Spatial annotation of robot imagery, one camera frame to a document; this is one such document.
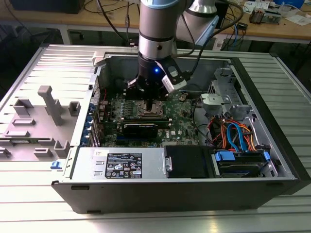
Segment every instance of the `electronic equipment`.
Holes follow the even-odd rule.
[[[64,53],[86,59],[93,54],[95,67],[90,59],[74,67],[67,60],[61,67],[41,63]],[[254,209],[308,185],[293,137],[282,131],[292,120],[278,121],[280,128],[275,119],[280,118],[270,111],[297,100],[282,96],[281,90],[265,95],[260,81],[280,78],[266,73],[262,64],[273,64],[288,88],[303,92],[297,80],[269,54],[205,51],[203,56],[192,85],[165,101],[153,100],[147,110],[144,100],[128,98],[124,89],[137,72],[135,48],[42,48],[31,65],[48,75],[40,78],[43,85],[32,85],[27,98],[13,88],[16,94],[9,93],[1,107],[1,113],[16,114],[2,124],[0,161],[55,161],[51,168],[63,172],[56,172],[52,188],[78,213]],[[187,69],[196,59],[176,62]],[[83,78],[69,78],[78,75]],[[24,82],[36,76],[20,80],[18,85],[27,86]],[[68,88],[69,80],[74,81],[70,88],[79,88],[80,99],[57,91]],[[296,110],[304,111],[306,98],[300,98],[304,104],[295,105]],[[270,104],[276,100],[277,105]]]
[[[302,7],[304,0],[274,0],[274,2],[278,5],[282,5],[283,3],[285,5],[292,5],[294,7],[300,8]]]
[[[77,14],[85,0],[10,0],[18,11],[46,11]]]
[[[278,24],[281,18],[282,18],[281,14],[278,13],[277,11],[254,8],[252,14],[249,17],[249,22],[255,24],[261,23]]]

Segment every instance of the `metal side panel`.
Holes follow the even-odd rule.
[[[53,89],[53,98],[59,99],[61,105],[69,105],[71,101],[81,102],[83,100],[89,79],[95,71],[91,61],[95,50],[86,52],[72,50],[67,52],[51,50],[51,48],[53,46],[39,48],[9,90],[8,95],[1,101],[0,134],[5,131],[7,124],[13,119],[16,113],[13,105],[18,98],[27,98],[32,105],[45,105],[44,100],[37,93],[41,85],[50,85]],[[68,58],[82,59],[87,66],[81,67],[78,62],[71,62],[69,65],[64,66]],[[41,64],[41,62],[50,59],[58,60],[62,65],[54,63]]]
[[[268,68],[261,59],[257,63],[245,61],[242,64],[298,157],[311,158],[310,93],[280,59],[269,61]]]
[[[66,56],[75,56],[76,53],[81,53],[88,57],[88,54],[98,49],[103,49],[103,47],[53,45],[45,49],[45,51],[49,52],[45,56],[51,57],[61,52],[62,55]],[[279,69],[280,67],[270,55],[262,53],[257,55],[256,53],[207,51],[203,55],[219,57],[241,56],[243,58],[240,60],[243,62],[244,67],[249,68],[265,68],[265,65],[268,65],[268,68]],[[51,61],[51,59],[49,61],[37,60],[36,64],[31,65],[32,69],[34,71],[43,71],[42,69],[50,68],[51,66],[57,67],[55,71],[60,71],[60,67],[67,68],[67,71],[71,71],[69,67],[88,67],[92,69],[92,64],[89,61],[55,61],[56,59]],[[89,69],[81,69],[80,71],[92,72]],[[19,87],[24,85],[24,90],[36,88],[35,85],[27,84],[37,84],[43,81],[43,78],[40,77],[23,76],[21,79],[29,81],[18,84]],[[57,80],[62,81],[62,85],[84,85],[88,83],[85,78],[75,77]],[[255,85],[261,91],[265,89],[297,90],[297,86],[293,85],[293,81],[273,84],[261,82]],[[11,90],[9,98],[16,90],[16,87]],[[62,91],[63,89],[55,87],[56,90]],[[299,114],[294,114],[295,110],[305,111],[308,109],[308,111],[311,111],[307,104],[299,105],[294,103],[282,105],[279,102],[268,102],[267,105],[269,108],[270,106],[273,107],[270,109],[276,118],[279,118],[281,114],[280,112],[276,114],[278,111],[287,111],[288,117],[299,116]],[[4,109],[7,109],[8,113],[12,113],[12,109],[1,102],[0,110],[4,111]],[[284,128],[283,131],[286,136],[310,136],[308,130],[301,130],[301,128],[288,127]],[[295,146],[294,149],[311,175],[310,146]],[[52,180],[57,179],[58,175],[61,176],[62,172],[51,171],[50,165],[50,162],[40,161],[0,163],[1,232],[21,232],[25,231],[25,229],[40,233],[63,232],[68,231],[68,229],[72,232],[102,233],[306,233],[311,231],[311,186],[307,186],[291,196],[274,198],[257,210],[80,215],[73,212],[69,205],[51,188]]]

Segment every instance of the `blue clip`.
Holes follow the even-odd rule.
[[[84,128],[87,129],[87,128],[89,128],[89,127],[91,127],[91,124],[88,123],[88,122],[86,122],[86,123],[84,124]]]
[[[62,169],[61,163],[59,161],[53,161],[50,168],[51,169]]]
[[[90,122],[91,120],[92,120],[92,117],[91,117],[91,116],[87,116],[87,117],[86,117],[86,121],[87,121],[87,122]]]
[[[235,160],[234,153],[232,151],[219,151],[215,154],[216,161],[221,160]]]
[[[232,139],[231,139],[231,133],[230,133],[230,129],[232,127],[236,127],[237,128],[237,131],[239,133],[239,139],[240,139],[240,144],[241,144],[241,148],[243,151],[246,151],[247,150],[247,147],[246,147],[246,144],[244,143],[243,141],[243,133],[242,133],[242,130],[241,128],[238,126],[238,124],[236,123],[231,123],[228,128],[227,128],[227,137],[228,137],[228,141],[229,143],[234,147],[234,149],[236,150],[236,152],[239,151],[239,148],[232,142]]]
[[[269,153],[268,152],[264,152],[263,153],[263,155],[264,155],[264,157],[265,157],[265,159],[267,160],[267,161],[270,161],[271,160],[271,157],[270,157],[270,155],[269,155]]]
[[[96,108],[96,107],[95,107],[94,104],[92,104],[92,103],[89,104],[89,109],[90,109],[91,111],[94,111],[95,108]]]
[[[86,137],[82,137],[82,138],[81,138],[81,142],[82,142],[82,143],[88,143],[88,139],[87,139]]]
[[[88,131],[88,130],[83,130],[82,136],[86,136],[86,135],[88,135],[88,134],[89,134],[89,131]]]

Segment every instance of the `power supply label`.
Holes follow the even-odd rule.
[[[110,153],[107,156],[107,179],[130,179],[142,177],[141,153]]]

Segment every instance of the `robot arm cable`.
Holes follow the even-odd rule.
[[[120,32],[115,28],[115,26],[112,24],[112,22],[110,21],[109,17],[107,16],[105,10],[103,9],[100,0],[96,0],[99,8],[101,9],[101,12],[103,14],[103,16],[105,17],[105,19],[107,20],[107,22],[109,23],[109,25],[111,26],[111,28],[113,29],[113,31],[123,40],[128,42],[121,34]]]
[[[210,39],[213,38],[213,36],[217,35],[218,33],[224,31],[225,29],[230,28],[231,26],[235,25],[235,24],[236,24],[237,22],[239,22],[240,19],[243,17],[243,14],[244,14],[243,8],[240,7],[238,4],[235,4],[235,3],[230,2],[230,1],[227,1],[227,0],[219,0],[219,1],[222,1],[222,2],[225,2],[225,3],[228,3],[228,4],[230,4],[230,5],[233,5],[233,6],[237,7],[237,8],[240,10],[241,14],[240,14],[234,21],[232,21],[231,23],[229,23],[227,26],[225,26],[225,27],[223,27],[223,28],[220,28],[219,30],[215,31],[213,34],[211,34],[211,35],[207,38],[207,40],[206,40],[205,43],[203,44],[203,46],[202,46],[202,48],[201,48],[201,50],[200,50],[200,52],[199,52],[199,54],[198,54],[197,60],[196,60],[196,62],[195,62],[195,65],[194,65],[194,67],[193,67],[193,69],[192,69],[192,71],[191,71],[191,75],[194,74],[196,68],[198,67],[198,64],[199,64],[200,58],[201,58],[201,56],[202,56],[202,53],[203,53],[203,51],[204,51],[204,48],[206,47],[206,45],[208,44],[208,42],[210,41]]]
[[[194,52],[194,49],[195,49],[195,41],[194,41],[194,38],[193,38],[193,36],[192,36],[192,34],[191,34],[191,31],[190,31],[190,29],[189,29],[189,27],[188,27],[188,25],[187,25],[187,22],[186,22],[185,17],[184,17],[183,14],[181,14],[181,18],[182,18],[182,20],[183,20],[183,22],[184,22],[184,24],[185,24],[185,26],[186,26],[187,32],[188,32],[188,34],[189,34],[189,36],[190,36],[190,38],[191,38],[192,49],[191,49],[190,52],[172,55],[172,58],[189,56],[189,55],[191,55],[191,54]]]

